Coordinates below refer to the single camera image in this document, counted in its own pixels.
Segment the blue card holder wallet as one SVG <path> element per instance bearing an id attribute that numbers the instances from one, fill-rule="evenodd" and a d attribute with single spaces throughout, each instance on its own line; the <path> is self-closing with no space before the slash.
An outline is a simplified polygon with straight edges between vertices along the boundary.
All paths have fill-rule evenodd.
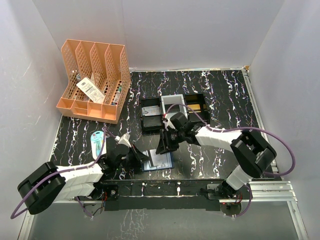
<path id="1" fill-rule="evenodd" d="M 156 154 L 156 150 L 151 149 L 143 151 L 142 153 L 149 157 L 149 160 L 141 165 L 142 172 L 151 172 L 174 168 L 174 161 L 170 152 Z"/>

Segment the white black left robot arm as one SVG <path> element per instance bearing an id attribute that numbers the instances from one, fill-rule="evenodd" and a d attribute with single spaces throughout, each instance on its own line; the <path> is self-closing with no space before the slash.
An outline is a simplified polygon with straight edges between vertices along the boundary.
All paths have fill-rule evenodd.
<path id="1" fill-rule="evenodd" d="M 141 168 L 151 160 L 148 152 L 141 152 L 129 141 L 129 134 L 116 136 L 117 145 L 107 151 L 103 131 L 95 131 L 91 137 L 93 161 L 75 166 L 58 166 L 45 162 L 17 187 L 31 215 L 46 210 L 52 203 L 75 197 L 93 200 L 103 195 L 100 185 L 108 175 L 121 168 Z"/>

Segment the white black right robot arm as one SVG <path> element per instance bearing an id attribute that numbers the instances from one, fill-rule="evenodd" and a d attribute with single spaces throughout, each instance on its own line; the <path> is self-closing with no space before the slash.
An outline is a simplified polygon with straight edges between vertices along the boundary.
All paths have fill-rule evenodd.
<path id="1" fill-rule="evenodd" d="M 208 194 L 233 199 L 241 188 L 260 178 L 276 158 L 275 149 L 262 137 L 258 130 L 245 129 L 224 132 L 212 129 L 209 125 L 195 123 L 178 112 L 164 120 L 160 131 L 157 155 L 176 151 L 180 143 L 197 146 L 211 146 L 232 152 L 238 166 L 215 189 L 206 189 Z"/>

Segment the silver card in bin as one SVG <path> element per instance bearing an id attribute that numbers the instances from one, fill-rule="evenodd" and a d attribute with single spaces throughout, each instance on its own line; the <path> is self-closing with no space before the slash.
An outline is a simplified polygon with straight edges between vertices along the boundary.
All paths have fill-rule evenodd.
<path id="1" fill-rule="evenodd" d="M 159 106 L 145 106 L 142 108 L 142 115 L 146 117 L 161 115 Z"/>

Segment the gold card in bin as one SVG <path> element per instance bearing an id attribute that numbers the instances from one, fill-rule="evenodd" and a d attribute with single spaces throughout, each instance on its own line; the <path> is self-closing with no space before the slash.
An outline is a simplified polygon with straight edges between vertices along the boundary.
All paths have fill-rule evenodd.
<path id="1" fill-rule="evenodd" d="M 190 108 L 190 112 L 195 111 L 196 113 L 200 113 L 202 111 L 201 106 L 199 104 L 190 104 L 188 105 L 188 107 Z"/>

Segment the round teal tape roll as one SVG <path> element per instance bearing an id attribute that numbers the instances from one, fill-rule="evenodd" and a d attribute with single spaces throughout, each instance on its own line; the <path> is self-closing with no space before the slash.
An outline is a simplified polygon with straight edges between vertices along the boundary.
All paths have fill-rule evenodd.
<path id="1" fill-rule="evenodd" d="M 90 137 L 91 152 L 93 159 L 96 160 L 102 150 L 102 155 L 107 153 L 106 143 L 103 146 L 103 131 L 95 131 Z"/>

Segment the black left bin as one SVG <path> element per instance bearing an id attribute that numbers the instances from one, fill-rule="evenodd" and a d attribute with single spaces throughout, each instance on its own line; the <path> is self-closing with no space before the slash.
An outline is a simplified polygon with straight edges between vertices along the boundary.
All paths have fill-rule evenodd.
<path id="1" fill-rule="evenodd" d="M 156 134 L 158 133 L 163 126 L 162 123 L 162 114 L 155 116 L 143 116 L 142 108 L 149 106 L 158 106 L 160 108 L 160 98 L 143 98 L 139 102 L 140 105 L 140 125 L 143 134 Z"/>

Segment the black bin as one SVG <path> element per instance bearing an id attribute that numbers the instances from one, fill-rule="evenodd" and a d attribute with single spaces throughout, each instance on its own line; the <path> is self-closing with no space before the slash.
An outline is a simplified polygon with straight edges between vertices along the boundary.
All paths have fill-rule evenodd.
<path id="1" fill-rule="evenodd" d="M 210 124 L 210 111 L 203 93 L 185 95 L 185 103 L 194 110 L 207 124 Z"/>
<path id="2" fill-rule="evenodd" d="M 142 108 L 149 106 L 158 106 L 160 108 L 160 98 L 143 98 L 139 102 L 140 105 L 140 125 L 143 134 L 156 134 L 158 133 L 163 126 L 162 123 L 162 114 L 155 116 L 143 116 Z"/>

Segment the white middle bin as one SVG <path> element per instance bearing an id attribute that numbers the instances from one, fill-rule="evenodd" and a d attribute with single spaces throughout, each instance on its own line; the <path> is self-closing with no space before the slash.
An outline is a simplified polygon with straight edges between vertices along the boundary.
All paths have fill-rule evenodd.
<path id="1" fill-rule="evenodd" d="M 167 124 L 167 122 L 164 120 L 164 115 L 172 105 L 175 106 L 173 106 L 166 115 L 168 118 L 172 117 L 174 114 L 178 112 L 183 113 L 184 116 L 188 118 L 188 110 L 185 107 L 185 96 L 183 94 L 163 95 L 160 97 L 160 111 L 162 114 L 162 122 L 164 127 Z"/>

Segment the black right bin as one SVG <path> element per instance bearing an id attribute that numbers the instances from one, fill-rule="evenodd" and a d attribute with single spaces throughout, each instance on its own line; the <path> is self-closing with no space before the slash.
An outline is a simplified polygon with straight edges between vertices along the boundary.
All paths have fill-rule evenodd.
<path id="1" fill-rule="evenodd" d="M 210 124 L 210 111 L 203 93 L 185 95 L 185 103 L 194 110 L 207 124 Z"/>

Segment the white labelled paper packet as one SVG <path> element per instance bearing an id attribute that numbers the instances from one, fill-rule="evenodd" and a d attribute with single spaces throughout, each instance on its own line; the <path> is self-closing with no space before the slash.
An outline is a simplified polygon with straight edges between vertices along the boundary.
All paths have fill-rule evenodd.
<path id="1" fill-rule="evenodd" d="M 104 102 L 105 95 L 88 77 L 83 78 L 76 86 L 94 103 Z"/>

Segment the orange plastic file organizer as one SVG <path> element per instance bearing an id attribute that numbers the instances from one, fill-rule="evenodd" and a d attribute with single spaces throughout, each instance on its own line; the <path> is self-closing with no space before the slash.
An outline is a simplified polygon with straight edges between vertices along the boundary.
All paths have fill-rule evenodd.
<path id="1" fill-rule="evenodd" d="M 61 53 L 68 77 L 61 114 L 117 124 L 131 84 L 125 46 L 68 39 Z"/>

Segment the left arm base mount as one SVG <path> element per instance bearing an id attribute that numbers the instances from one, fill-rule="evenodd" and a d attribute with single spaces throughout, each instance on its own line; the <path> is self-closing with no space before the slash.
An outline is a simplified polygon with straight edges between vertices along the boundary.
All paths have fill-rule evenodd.
<path id="1" fill-rule="evenodd" d="M 119 198 L 119 186 L 113 183 L 96 182 L 93 184 L 93 190 L 78 197 L 85 201 L 116 201 Z"/>

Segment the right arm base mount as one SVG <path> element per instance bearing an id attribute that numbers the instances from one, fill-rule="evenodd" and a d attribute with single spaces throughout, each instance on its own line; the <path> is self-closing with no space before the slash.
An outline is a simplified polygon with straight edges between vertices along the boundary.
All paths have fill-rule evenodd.
<path id="1" fill-rule="evenodd" d="M 242 186 L 238 190 L 234 190 L 230 186 L 223 186 L 223 184 L 207 184 L 205 188 L 201 188 L 200 195 L 204 196 L 208 200 L 235 200 L 242 197 L 243 200 L 249 200 L 252 197 L 250 191 Z"/>

